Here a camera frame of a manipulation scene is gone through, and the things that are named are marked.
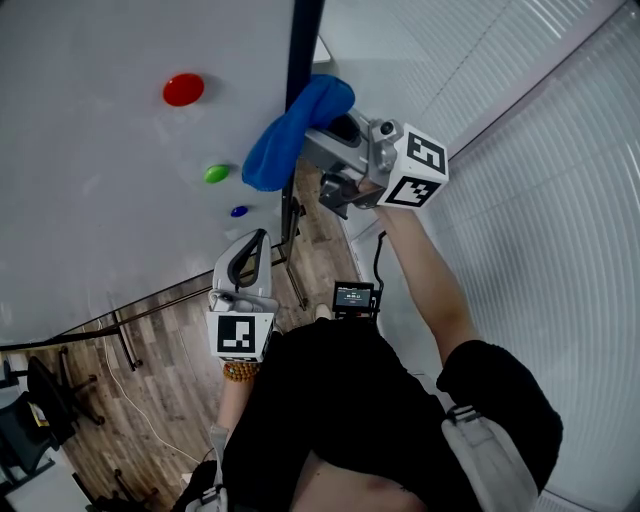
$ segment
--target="blue cloth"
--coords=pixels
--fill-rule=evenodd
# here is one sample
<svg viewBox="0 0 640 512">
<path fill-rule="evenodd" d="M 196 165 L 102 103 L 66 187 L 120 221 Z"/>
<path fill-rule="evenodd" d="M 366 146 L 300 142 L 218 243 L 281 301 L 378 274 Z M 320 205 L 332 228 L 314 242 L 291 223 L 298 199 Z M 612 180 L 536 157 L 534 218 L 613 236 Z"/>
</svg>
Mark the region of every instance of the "blue cloth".
<svg viewBox="0 0 640 512">
<path fill-rule="evenodd" d="M 327 128 L 355 100 L 353 89 L 342 80 L 313 75 L 291 108 L 253 146 L 242 167 L 242 181 L 265 192 L 280 190 L 295 168 L 307 128 Z"/>
</svg>

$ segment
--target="red magnet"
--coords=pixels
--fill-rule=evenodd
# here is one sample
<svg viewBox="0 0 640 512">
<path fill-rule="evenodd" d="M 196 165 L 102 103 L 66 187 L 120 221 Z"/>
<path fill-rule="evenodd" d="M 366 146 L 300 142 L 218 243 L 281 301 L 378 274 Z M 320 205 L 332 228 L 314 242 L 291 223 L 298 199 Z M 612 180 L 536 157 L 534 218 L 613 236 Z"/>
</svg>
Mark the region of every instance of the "red magnet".
<svg viewBox="0 0 640 512">
<path fill-rule="evenodd" d="M 194 73 L 174 76 L 167 82 L 162 97 L 172 107 L 184 107 L 198 101 L 204 92 L 204 81 Z"/>
</svg>

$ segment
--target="beaded bracelet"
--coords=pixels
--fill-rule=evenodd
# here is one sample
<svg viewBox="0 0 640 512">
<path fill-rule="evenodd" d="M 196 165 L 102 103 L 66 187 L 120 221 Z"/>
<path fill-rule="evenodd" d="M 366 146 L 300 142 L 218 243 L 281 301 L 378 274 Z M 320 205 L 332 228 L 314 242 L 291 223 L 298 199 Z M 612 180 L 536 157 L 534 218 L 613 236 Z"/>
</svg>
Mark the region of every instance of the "beaded bracelet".
<svg viewBox="0 0 640 512">
<path fill-rule="evenodd" d="M 234 382 L 246 382 L 253 379 L 260 371 L 257 363 L 225 363 L 223 373 L 225 379 Z"/>
</svg>

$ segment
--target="display screen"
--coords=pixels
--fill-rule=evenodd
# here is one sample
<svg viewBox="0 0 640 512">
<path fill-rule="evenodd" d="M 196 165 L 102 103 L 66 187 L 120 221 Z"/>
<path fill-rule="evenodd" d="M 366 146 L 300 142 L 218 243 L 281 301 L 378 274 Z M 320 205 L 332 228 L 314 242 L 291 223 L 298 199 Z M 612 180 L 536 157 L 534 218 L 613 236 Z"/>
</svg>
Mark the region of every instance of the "display screen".
<svg viewBox="0 0 640 512">
<path fill-rule="evenodd" d="M 336 306 L 367 308 L 371 302 L 371 290 L 339 286 L 336 292 Z"/>
</svg>

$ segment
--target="white marker cube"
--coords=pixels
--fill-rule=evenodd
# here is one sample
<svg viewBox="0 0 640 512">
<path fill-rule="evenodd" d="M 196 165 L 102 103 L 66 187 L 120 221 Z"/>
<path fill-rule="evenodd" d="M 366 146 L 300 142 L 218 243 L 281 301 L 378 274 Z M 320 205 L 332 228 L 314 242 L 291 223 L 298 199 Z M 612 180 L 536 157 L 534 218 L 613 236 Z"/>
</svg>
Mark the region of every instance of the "white marker cube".
<svg viewBox="0 0 640 512">
<path fill-rule="evenodd" d="M 274 318 L 273 313 L 207 312 L 211 354 L 228 362 L 261 363 Z"/>
<path fill-rule="evenodd" d="M 409 124 L 394 148 L 398 158 L 378 205 L 422 208 L 449 182 L 447 148 Z"/>
</svg>

